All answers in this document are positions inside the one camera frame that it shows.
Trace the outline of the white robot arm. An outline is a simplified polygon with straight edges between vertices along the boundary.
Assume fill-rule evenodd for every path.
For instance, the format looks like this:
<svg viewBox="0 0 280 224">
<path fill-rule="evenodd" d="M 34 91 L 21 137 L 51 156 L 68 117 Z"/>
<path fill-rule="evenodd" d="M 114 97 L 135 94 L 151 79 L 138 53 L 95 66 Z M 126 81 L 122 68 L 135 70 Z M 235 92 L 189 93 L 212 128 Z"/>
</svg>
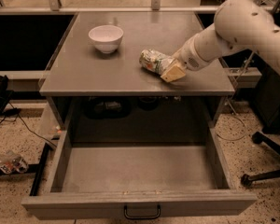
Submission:
<svg viewBox="0 0 280 224">
<path fill-rule="evenodd" d="M 213 24 L 175 53 L 175 61 L 161 78 L 178 80 L 188 69 L 201 70 L 213 60 L 243 49 L 255 52 L 280 76 L 280 27 L 273 16 L 250 0 L 227 0 L 217 9 Z"/>
</svg>

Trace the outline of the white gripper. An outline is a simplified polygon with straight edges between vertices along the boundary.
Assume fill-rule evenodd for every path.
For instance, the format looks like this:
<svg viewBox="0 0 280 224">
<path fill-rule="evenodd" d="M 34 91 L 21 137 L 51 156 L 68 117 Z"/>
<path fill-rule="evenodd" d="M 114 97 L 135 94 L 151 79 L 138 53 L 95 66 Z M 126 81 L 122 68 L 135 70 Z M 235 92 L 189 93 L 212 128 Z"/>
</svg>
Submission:
<svg viewBox="0 0 280 224">
<path fill-rule="evenodd" d="M 174 57 L 177 58 L 180 63 L 176 62 L 170 64 L 169 67 L 161 74 L 162 80 L 167 83 L 179 80 L 186 75 L 185 66 L 191 71 L 199 71 L 204 69 L 213 61 L 204 59 L 196 49 L 195 42 L 198 38 L 198 35 L 193 36 L 174 53 Z"/>
</svg>

